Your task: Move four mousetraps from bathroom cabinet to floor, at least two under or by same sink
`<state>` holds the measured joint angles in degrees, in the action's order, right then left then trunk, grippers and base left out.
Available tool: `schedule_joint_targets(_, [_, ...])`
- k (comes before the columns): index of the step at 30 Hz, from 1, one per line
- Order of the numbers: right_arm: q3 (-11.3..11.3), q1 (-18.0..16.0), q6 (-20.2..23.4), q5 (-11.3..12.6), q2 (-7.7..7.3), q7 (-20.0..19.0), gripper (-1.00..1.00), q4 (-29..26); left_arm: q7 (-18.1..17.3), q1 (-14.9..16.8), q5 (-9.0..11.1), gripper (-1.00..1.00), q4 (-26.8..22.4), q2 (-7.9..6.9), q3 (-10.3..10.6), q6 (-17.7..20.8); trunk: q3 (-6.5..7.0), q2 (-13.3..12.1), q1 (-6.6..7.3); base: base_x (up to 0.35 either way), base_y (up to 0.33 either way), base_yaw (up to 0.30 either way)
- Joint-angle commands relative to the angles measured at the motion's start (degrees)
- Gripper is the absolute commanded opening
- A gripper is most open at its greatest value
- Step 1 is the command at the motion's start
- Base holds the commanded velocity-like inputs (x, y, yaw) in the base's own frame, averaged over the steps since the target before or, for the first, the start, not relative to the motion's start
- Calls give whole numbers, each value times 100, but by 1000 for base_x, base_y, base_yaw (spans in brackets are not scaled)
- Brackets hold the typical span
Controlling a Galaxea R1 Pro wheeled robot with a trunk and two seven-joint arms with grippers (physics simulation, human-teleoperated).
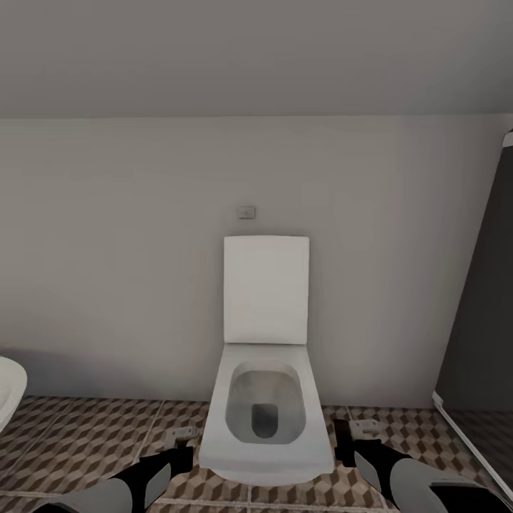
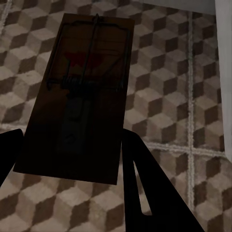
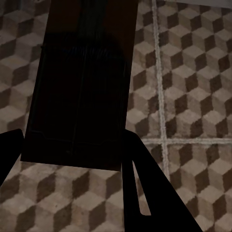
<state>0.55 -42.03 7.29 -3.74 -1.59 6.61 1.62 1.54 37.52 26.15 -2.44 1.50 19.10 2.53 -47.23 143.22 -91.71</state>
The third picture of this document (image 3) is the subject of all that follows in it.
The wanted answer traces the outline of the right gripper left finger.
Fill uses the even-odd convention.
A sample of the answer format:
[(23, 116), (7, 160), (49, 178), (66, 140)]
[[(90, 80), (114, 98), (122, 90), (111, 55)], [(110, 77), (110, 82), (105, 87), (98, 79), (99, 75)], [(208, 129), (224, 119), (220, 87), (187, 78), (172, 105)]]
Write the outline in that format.
[(21, 129), (0, 134), (0, 187), (21, 154), (24, 139)]

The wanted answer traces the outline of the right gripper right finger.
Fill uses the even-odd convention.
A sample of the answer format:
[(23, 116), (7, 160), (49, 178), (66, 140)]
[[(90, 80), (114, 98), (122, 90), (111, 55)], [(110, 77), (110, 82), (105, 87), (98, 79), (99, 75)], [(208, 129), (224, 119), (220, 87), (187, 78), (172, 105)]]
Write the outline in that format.
[[(125, 232), (203, 232), (140, 137), (121, 130)], [(134, 161), (151, 216), (140, 213)]]

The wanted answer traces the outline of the mousetrap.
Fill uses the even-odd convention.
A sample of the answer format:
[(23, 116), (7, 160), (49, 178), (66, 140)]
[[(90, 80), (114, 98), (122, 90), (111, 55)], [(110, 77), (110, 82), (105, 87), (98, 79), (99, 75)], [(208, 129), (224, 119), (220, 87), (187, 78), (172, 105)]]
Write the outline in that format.
[(121, 171), (139, 0), (51, 0), (20, 161)]

